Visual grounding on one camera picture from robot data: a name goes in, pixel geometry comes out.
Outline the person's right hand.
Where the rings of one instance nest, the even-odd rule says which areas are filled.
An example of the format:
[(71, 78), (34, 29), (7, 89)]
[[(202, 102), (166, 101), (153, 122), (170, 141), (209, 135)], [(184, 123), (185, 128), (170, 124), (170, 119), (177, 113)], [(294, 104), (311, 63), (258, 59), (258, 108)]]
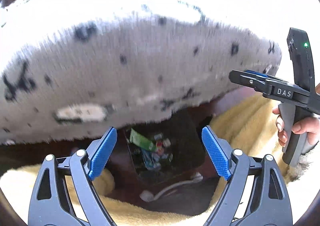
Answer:
[[(285, 123), (280, 115), (279, 107), (276, 106), (272, 109), (272, 113), (277, 115), (276, 127), (278, 130), (278, 141), (279, 144), (284, 147), (287, 142), (287, 132), (284, 130)], [(315, 145), (319, 142), (319, 118), (308, 117), (296, 122), (292, 127), (294, 134), (307, 133), (307, 142), (305, 143), (302, 154), (310, 152)]]

